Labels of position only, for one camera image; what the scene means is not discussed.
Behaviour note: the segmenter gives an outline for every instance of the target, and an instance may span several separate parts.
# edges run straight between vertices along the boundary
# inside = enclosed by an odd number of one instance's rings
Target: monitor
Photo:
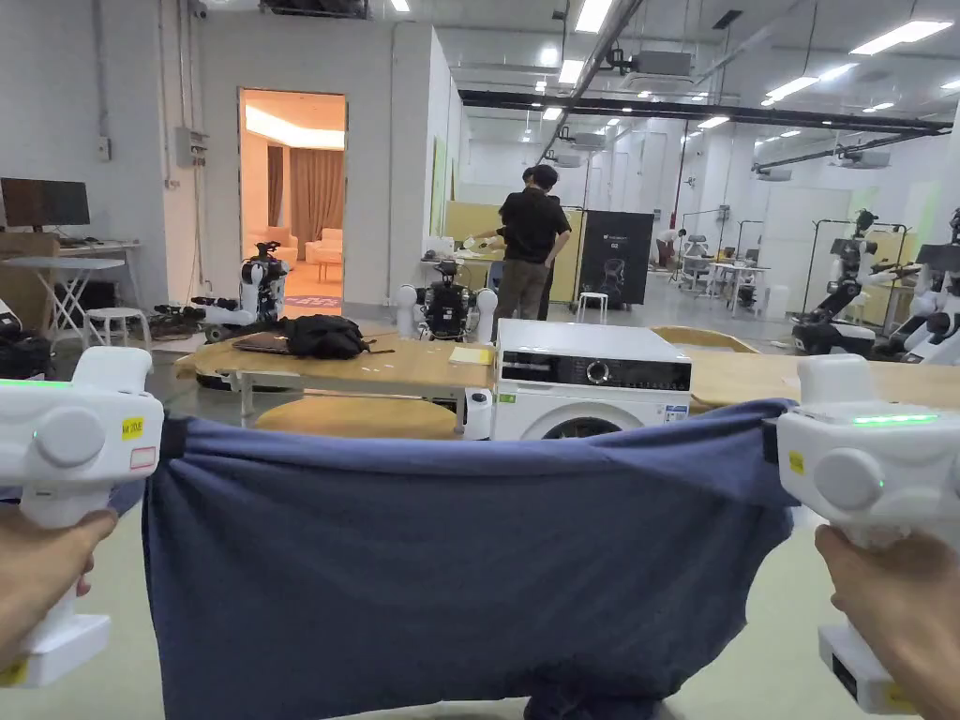
[[[0,191],[7,225],[12,228],[90,224],[82,182],[2,178]]]

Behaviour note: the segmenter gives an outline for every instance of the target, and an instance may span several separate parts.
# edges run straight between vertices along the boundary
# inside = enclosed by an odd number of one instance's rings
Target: blue cloth
[[[167,718],[526,695],[531,720],[651,717],[791,531],[760,430],[788,404],[527,443],[190,420],[143,514]]]

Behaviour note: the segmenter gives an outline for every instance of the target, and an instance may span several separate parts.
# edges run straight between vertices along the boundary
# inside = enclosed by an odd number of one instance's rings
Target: white controller
[[[137,348],[91,348],[69,383],[0,380],[0,486],[22,486],[21,512],[45,528],[106,508],[114,486],[159,460],[163,406],[144,392],[153,365]],[[109,617],[77,615],[68,592],[0,668],[0,686],[49,684],[108,642]]]
[[[960,415],[877,399],[857,355],[805,358],[799,375],[801,405],[777,422],[790,494],[861,547],[960,520]],[[821,628],[820,655],[867,712],[915,712],[853,628]]]

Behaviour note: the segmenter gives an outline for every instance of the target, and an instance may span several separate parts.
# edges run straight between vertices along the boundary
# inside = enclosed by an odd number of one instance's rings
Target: rug
[[[285,298],[284,305],[292,307],[321,307],[327,310],[339,308],[342,299],[331,298],[325,295],[294,295],[292,298]]]

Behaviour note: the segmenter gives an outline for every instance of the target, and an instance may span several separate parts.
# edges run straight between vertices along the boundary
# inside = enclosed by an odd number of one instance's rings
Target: black backpack
[[[287,349],[292,355],[320,360],[349,360],[361,352],[371,351],[357,324],[346,318],[313,315],[285,322]]]

